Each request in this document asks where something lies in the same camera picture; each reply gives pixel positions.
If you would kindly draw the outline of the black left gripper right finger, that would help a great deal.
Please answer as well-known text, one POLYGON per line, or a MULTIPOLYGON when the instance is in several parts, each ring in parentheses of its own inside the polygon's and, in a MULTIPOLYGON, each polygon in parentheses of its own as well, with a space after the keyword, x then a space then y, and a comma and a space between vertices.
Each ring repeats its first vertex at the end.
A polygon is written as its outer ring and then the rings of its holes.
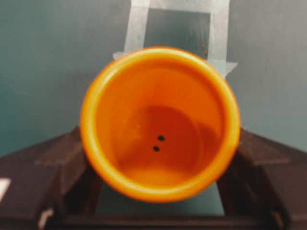
POLYGON ((258 217, 280 230, 307 228, 307 153, 245 129, 218 180, 227 216, 258 217))

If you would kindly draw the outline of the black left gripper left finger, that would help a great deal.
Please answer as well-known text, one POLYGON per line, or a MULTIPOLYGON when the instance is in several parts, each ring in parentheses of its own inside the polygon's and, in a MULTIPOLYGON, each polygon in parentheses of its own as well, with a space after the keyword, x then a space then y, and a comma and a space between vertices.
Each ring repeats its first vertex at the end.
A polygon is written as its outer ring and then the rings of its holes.
POLYGON ((50 219, 93 215, 102 184, 78 127, 1 157, 0 179, 9 183, 0 201, 3 230, 42 230, 50 219))

